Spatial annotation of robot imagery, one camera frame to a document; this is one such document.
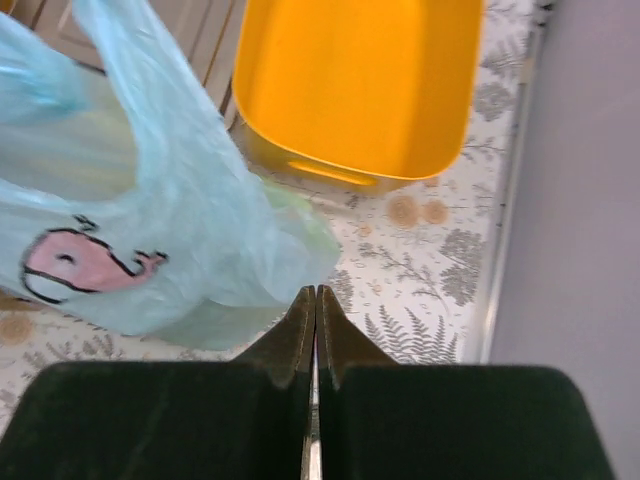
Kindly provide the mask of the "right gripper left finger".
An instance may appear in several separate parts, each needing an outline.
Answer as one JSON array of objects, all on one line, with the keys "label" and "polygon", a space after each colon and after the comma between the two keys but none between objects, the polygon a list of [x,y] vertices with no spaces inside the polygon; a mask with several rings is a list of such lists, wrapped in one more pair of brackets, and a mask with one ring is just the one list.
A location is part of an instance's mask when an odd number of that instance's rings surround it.
[{"label": "right gripper left finger", "polygon": [[304,479],[313,287],[235,359],[66,362],[26,389],[5,479]]}]

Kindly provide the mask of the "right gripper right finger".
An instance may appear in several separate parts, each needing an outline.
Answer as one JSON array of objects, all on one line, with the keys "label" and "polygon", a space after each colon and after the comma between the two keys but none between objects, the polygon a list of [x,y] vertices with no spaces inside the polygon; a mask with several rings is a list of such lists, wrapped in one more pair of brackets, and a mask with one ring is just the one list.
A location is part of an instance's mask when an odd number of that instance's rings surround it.
[{"label": "right gripper right finger", "polygon": [[406,365],[316,297],[326,479],[610,479],[580,390],[524,365]]}]

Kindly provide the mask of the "blue cartoon plastic bag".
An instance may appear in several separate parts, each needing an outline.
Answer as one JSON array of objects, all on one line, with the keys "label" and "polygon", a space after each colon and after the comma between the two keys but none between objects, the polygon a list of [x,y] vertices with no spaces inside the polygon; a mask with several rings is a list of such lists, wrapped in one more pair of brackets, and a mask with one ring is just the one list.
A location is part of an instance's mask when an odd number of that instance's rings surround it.
[{"label": "blue cartoon plastic bag", "polygon": [[340,255],[252,173],[145,1],[77,1],[98,75],[1,18],[1,287],[128,336],[227,350]]}]

